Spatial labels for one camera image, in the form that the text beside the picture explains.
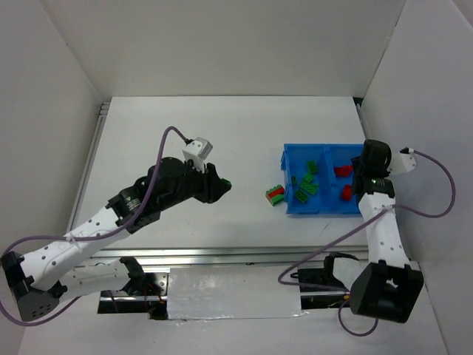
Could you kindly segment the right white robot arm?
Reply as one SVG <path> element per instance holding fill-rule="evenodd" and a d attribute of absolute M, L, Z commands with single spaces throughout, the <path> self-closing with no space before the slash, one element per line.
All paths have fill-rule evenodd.
<path fill-rule="evenodd" d="M 405 323 L 423 287 L 423 275 L 411 267 L 402 246 L 395 216 L 395 190 L 388 180 L 392 159 L 386 143 L 367 140 L 352 159 L 352 193 L 366 228 L 368 264 L 365 268 L 348 254 L 331 253 L 324 259 L 324 278 L 350 293 L 354 314 Z"/>

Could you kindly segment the green lego bricks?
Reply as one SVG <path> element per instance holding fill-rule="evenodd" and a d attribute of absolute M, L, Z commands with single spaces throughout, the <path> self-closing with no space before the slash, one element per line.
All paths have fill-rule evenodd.
<path fill-rule="evenodd" d="M 306 162 L 306 168 L 307 172 L 312 175 L 316 175 L 319 172 L 319 169 L 313 160 L 309 160 Z"/>

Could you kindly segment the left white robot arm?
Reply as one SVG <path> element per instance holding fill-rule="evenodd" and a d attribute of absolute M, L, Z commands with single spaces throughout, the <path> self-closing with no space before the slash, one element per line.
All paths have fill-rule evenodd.
<path fill-rule="evenodd" d="M 99 291 L 135 294 L 148 282 L 134 257 L 110 263 L 87 264 L 94 254 L 157 222 L 163 211 L 188 199 L 215 203 L 231 190 L 214 164 L 198 170 L 191 160 L 163 158 L 147 175 L 121 190 L 85 223 L 48 245 L 20 254 L 9 247 L 1 267 L 16 301 L 17 325 L 44 324 L 58 316 L 61 302 Z"/>

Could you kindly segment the green red layered lego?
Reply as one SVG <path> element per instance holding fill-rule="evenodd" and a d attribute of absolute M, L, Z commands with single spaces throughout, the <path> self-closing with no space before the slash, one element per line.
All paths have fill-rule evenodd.
<path fill-rule="evenodd" d="M 285 189 L 282 185 L 274 186 L 266 191 L 265 196 L 272 206 L 276 206 L 284 201 Z"/>

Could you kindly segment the green small lego brick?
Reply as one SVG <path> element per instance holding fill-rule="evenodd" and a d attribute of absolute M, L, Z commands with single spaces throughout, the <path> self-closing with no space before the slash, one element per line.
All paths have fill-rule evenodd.
<path fill-rule="evenodd" d="M 232 184 L 229 180 L 226 180 L 225 178 L 220 179 L 225 185 L 232 187 Z"/>

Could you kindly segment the red flower lego piece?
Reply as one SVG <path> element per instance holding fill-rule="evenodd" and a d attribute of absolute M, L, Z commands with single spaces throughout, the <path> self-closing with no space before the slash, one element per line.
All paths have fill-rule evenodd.
<path fill-rule="evenodd" d="M 341 190 L 340 195 L 341 200 L 343 201 L 351 201 L 355 198 L 355 192 L 353 191 L 353 187 L 349 184 L 345 184 Z"/>

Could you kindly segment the red arch lego piece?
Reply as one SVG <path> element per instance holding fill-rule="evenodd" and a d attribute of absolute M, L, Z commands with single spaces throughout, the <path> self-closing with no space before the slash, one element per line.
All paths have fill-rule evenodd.
<path fill-rule="evenodd" d="M 342 178 L 342 177 L 348 178 L 353 173 L 353 166 L 352 165 L 335 166 L 333 170 L 337 178 Z"/>

